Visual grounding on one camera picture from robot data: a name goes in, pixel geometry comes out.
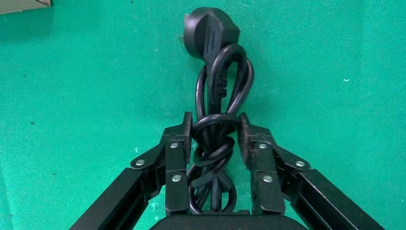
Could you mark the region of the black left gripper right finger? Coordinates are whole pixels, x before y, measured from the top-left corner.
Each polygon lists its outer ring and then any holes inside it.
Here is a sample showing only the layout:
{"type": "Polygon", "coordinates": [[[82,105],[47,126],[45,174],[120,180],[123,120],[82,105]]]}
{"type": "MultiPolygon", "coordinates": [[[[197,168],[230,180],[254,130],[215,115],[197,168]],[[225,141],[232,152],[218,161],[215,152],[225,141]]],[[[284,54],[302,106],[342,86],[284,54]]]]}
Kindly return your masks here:
{"type": "Polygon", "coordinates": [[[254,226],[261,230],[380,230],[382,226],[269,129],[240,115],[238,143],[251,174],[254,226]]]}

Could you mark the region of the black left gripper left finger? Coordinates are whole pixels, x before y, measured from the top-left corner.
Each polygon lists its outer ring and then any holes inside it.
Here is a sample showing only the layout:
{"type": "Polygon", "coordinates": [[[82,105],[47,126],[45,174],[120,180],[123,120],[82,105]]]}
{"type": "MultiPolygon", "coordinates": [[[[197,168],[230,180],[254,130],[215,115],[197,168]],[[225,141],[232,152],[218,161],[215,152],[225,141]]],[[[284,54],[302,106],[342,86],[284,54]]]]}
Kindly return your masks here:
{"type": "Polygon", "coordinates": [[[71,229],[131,230],[161,188],[167,215],[188,213],[191,127],[192,114],[186,112],[181,124],[165,128],[160,142],[133,159],[71,229]]]}

